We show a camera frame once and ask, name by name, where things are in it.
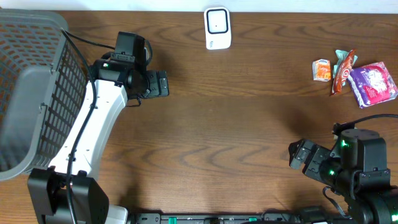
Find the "mint green wipes pack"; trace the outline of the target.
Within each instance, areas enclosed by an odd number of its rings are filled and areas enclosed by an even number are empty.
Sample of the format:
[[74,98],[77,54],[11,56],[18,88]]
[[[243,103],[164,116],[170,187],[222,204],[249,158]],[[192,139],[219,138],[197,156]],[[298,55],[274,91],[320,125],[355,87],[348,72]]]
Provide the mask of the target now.
[[[340,70],[340,65],[345,61],[345,59],[349,55],[349,52],[344,51],[344,50],[335,50],[335,53],[336,53],[336,56],[338,58],[338,61],[333,66],[333,78],[336,77],[337,73]],[[357,59],[358,59],[358,56],[354,55],[353,59],[351,60],[351,62],[349,64],[347,64],[346,68],[343,70],[342,78],[344,78],[345,80],[348,78],[348,76],[349,76],[349,74],[350,74],[350,72],[352,70],[352,66],[355,64]]]

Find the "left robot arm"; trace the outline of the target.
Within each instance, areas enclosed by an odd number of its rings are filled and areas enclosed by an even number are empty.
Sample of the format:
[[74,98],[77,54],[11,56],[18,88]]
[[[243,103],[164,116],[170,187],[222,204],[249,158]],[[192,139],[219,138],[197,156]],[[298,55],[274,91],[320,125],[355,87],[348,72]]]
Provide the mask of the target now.
[[118,37],[115,50],[95,61],[85,100],[61,150],[47,169],[33,169],[27,186],[39,223],[127,223],[128,210],[111,205],[97,183],[104,147],[129,100],[169,95],[164,70],[148,70],[146,39]]

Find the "purple tissue pack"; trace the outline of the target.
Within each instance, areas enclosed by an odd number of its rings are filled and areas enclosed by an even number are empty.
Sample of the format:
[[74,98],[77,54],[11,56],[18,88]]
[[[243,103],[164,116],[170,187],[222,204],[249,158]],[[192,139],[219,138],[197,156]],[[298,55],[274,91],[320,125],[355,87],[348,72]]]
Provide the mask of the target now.
[[360,108],[394,100],[397,86],[384,62],[352,69],[349,85]]

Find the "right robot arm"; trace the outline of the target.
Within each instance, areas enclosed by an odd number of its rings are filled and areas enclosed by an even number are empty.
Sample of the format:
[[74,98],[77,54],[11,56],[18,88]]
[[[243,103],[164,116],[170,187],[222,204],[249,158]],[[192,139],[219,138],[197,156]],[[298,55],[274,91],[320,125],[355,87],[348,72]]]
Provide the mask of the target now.
[[332,149],[301,139],[289,145],[289,166],[343,196],[345,218],[357,223],[397,223],[397,187],[391,185],[387,147],[379,133],[347,129]]

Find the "red orange snack bar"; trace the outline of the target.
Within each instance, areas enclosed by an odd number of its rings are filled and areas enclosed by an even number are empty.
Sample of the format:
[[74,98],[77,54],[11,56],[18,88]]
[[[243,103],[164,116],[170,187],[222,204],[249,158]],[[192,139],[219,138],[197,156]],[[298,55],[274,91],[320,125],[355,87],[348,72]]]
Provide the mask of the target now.
[[349,55],[347,56],[345,61],[340,65],[339,72],[337,73],[336,77],[333,78],[331,95],[335,95],[342,91],[342,87],[345,84],[345,81],[347,80],[347,79],[345,80],[344,78],[342,78],[343,70],[346,68],[347,64],[349,64],[351,62],[354,55],[356,55],[356,50],[355,49],[350,50]]

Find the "orange Kleenex tissue pack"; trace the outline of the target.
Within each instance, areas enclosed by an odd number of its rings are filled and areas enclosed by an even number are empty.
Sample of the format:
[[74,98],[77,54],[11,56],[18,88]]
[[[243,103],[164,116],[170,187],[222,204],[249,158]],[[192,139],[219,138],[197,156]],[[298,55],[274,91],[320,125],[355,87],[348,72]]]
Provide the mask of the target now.
[[312,75],[315,81],[328,82],[331,80],[330,61],[319,59],[312,63]]

